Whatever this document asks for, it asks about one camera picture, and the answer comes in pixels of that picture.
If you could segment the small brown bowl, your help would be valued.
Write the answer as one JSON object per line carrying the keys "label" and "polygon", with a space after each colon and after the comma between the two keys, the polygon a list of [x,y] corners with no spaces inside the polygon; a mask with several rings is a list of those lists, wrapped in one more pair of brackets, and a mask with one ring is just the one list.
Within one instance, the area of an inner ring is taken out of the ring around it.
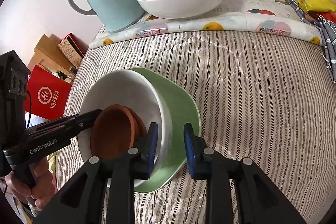
{"label": "small brown bowl", "polygon": [[131,108],[127,107],[131,115],[133,116],[134,119],[134,124],[135,124],[135,134],[134,134],[134,139],[137,140],[143,136],[147,135],[147,129],[142,121],[142,119],[137,115],[137,113],[132,110]]}
{"label": "small brown bowl", "polygon": [[121,156],[133,147],[141,135],[137,120],[129,108],[111,105],[97,117],[91,130],[91,154],[104,160]]}

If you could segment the green square plate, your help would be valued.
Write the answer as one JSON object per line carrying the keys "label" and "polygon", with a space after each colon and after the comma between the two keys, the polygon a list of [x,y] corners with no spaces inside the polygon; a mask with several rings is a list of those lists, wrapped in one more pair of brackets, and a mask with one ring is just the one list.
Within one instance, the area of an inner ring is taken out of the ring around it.
{"label": "green square plate", "polygon": [[175,82],[147,68],[133,68],[146,77],[163,97],[172,119],[172,139],[167,159],[153,172],[149,180],[139,181],[135,187],[137,193],[151,193],[163,188],[184,166],[186,162],[183,128],[191,123],[195,135],[201,135],[201,117],[192,96]]}

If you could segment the red paper bag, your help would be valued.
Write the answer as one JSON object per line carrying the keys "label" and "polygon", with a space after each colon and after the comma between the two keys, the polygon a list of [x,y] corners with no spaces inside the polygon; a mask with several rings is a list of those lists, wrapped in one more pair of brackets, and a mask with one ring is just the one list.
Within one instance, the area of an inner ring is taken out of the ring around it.
{"label": "red paper bag", "polygon": [[72,85],[35,65],[28,81],[25,111],[47,120],[64,114]]}

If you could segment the brown cardboard box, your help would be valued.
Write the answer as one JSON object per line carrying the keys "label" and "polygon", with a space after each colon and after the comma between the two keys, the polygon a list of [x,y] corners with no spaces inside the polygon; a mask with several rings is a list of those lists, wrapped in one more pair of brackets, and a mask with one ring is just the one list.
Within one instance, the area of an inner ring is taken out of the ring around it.
{"label": "brown cardboard box", "polygon": [[50,37],[42,35],[34,48],[33,57],[27,65],[28,69],[32,72],[34,67],[38,65],[45,71],[61,72],[74,80],[76,72],[71,71],[73,65],[58,48],[59,43],[60,40],[53,34]]}

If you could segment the patterned brown box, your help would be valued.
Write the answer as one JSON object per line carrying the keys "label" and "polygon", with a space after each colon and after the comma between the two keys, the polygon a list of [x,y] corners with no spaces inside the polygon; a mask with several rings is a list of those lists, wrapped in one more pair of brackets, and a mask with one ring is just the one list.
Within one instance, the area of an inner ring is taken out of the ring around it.
{"label": "patterned brown box", "polygon": [[72,33],[69,33],[66,37],[60,40],[58,48],[76,69],[80,67],[81,62],[88,51],[88,46]]}

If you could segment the striped quilted table cover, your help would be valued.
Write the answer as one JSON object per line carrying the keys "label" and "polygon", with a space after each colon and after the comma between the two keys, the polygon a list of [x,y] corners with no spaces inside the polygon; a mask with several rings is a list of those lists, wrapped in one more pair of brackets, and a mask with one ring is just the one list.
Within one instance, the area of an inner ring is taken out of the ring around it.
{"label": "striped quilted table cover", "polygon": [[77,114],[105,74],[151,69],[193,97],[210,147],[250,157],[307,223],[318,223],[335,200],[335,84],[322,52],[302,40],[241,31],[119,42],[86,53],[64,114]]}

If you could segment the large white ceramic bowl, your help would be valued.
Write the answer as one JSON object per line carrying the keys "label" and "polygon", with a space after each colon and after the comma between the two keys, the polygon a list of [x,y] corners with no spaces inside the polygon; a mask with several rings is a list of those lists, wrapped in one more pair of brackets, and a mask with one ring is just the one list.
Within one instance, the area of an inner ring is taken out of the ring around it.
{"label": "large white ceramic bowl", "polygon": [[190,19],[216,8],[223,0],[137,0],[150,15],[163,19]]}

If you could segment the fruit patterned rolled mat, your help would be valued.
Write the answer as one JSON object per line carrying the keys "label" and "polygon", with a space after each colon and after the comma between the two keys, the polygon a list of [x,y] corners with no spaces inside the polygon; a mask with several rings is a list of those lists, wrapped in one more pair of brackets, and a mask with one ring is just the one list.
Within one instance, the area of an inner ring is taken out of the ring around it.
{"label": "fruit patterned rolled mat", "polygon": [[223,0],[215,9],[193,19],[168,20],[145,14],[136,24],[119,32],[104,27],[90,49],[148,36],[187,31],[247,31],[288,36],[317,45],[322,38],[315,26],[301,21],[294,9],[275,0]]}

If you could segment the grey checked cloth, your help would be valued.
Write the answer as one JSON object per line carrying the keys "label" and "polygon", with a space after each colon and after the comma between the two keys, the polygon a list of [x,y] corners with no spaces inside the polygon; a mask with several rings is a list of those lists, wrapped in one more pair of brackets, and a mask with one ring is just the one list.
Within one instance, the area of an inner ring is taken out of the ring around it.
{"label": "grey checked cloth", "polygon": [[335,23],[320,15],[318,19],[314,19],[305,13],[294,0],[284,1],[294,9],[302,22],[319,30],[321,41],[318,44],[324,49],[327,71],[331,80],[335,83]]}

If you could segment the red chips bag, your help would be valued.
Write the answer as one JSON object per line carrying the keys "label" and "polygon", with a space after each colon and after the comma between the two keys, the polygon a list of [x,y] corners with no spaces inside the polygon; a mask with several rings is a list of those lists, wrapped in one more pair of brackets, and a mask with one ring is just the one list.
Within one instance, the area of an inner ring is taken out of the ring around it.
{"label": "red chips bag", "polygon": [[316,12],[316,11],[309,11],[308,14],[314,18],[318,19],[319,16],[336,23],[336,13],[335,12]]}

